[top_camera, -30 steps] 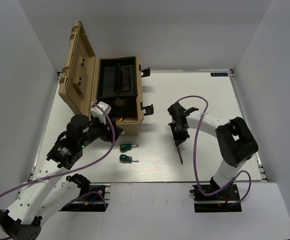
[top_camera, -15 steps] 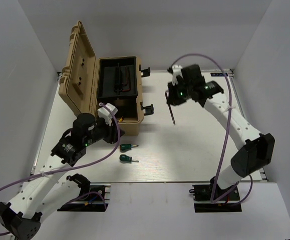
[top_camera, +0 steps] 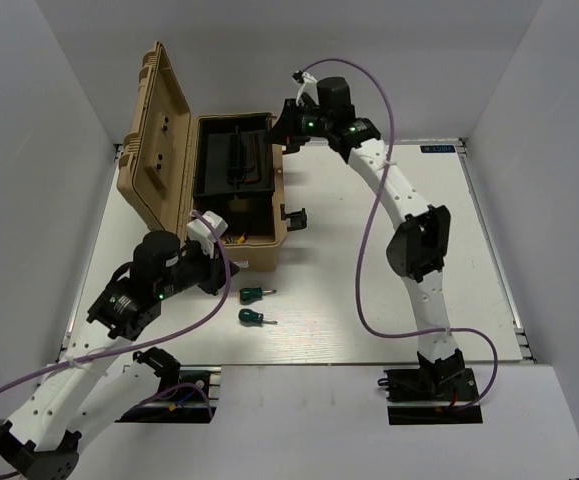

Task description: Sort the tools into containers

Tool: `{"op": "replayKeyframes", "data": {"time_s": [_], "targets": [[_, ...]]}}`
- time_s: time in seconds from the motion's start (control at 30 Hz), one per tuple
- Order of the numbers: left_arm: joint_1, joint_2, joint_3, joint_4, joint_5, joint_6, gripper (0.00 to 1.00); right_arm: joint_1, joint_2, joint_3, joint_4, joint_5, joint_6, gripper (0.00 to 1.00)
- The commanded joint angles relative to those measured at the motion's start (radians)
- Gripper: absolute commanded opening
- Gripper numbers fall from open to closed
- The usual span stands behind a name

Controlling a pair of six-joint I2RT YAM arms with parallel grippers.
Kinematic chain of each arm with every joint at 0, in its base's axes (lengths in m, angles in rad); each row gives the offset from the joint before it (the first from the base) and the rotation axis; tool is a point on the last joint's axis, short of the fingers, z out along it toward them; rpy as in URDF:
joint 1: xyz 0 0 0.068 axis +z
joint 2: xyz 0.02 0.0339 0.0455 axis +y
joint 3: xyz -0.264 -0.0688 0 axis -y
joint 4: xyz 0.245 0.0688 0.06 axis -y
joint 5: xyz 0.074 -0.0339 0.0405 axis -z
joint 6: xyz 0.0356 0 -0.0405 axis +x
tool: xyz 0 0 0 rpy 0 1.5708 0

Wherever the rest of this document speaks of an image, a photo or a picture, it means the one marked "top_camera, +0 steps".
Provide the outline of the yellow black pliers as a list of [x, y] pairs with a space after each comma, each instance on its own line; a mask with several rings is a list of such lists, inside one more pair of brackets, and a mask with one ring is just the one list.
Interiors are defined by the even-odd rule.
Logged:
[[248, 240], [248, 234], [246, 232], [241, 234], [225, 233], [221, 240], [225, 245], [241, 245]]

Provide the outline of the tan plastic toolbox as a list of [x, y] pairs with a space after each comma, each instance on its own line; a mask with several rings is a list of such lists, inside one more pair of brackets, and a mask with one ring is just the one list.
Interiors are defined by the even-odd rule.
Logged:
[[231, 261], [246, 261], [249, 271], [275, 270], [288, 234], [307, 226], [304, 209], [286, 208], [280, 147], [271, 145], [272, 196], [198, 201], [193, 196], [198, 119], [249, 113], [194, 116], [160, 42], [143, 56], [138, 81], [136, 108], [119, 160], [117, 188], [125, 201], [148, 229], [174, 232], [181, 239], [187, 238], [193, 210], [212, 211], [227, 222], [225, 233], [248, 234], [244, 244], [225, 245]]

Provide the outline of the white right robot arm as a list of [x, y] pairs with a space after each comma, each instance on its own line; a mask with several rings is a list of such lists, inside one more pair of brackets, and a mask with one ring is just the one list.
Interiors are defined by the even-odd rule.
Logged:
[[316, 80], [298, 71], [294, 79], [298, 94], [285, 101], [268, 143], [296, 153], [313, 138], [326, 140], [371, 188], [394, 228], [386, 258], [409, 295], [419, 367], [394, 374], [388, 385], [417, 400], [451, 395], [465, 365], [450, 331], [443, 293], [450, 212], [429, 203], [391, 161], [377, 128], [356, 115], [344, 78]]

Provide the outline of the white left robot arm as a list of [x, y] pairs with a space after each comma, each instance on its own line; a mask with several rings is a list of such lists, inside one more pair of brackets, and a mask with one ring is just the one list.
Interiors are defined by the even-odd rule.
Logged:
[[180, 387], [180, 363], [163, 338], [141, 342], [162, 304], [193, 287], [225, 295], [238, 271], [224, 251], [223, 225], [192, 221], [181, 241], [168, 231], [146, 234], [88, 309], [62, 361], [32, 379], [31, 397], [0, 420], [0, 457], [25, 479], [66, 479], [85, 446], [128, 410]]

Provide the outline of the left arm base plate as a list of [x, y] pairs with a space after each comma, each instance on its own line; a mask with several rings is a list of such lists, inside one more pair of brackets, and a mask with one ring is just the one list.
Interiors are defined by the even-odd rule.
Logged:
[[157, 397], [126, 412], [117, 423], [209, 424], [220, 394], [220, 367], [182, 367], [161, 380]]

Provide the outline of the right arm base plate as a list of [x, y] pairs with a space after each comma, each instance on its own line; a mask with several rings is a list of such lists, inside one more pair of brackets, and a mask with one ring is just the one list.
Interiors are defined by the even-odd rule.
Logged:
[[386, 394], [391, 426], [482, 424], [479, 392], [468, 368], [447, 385], [436, 387], [421, 368], [389, 369], [377, 380]]

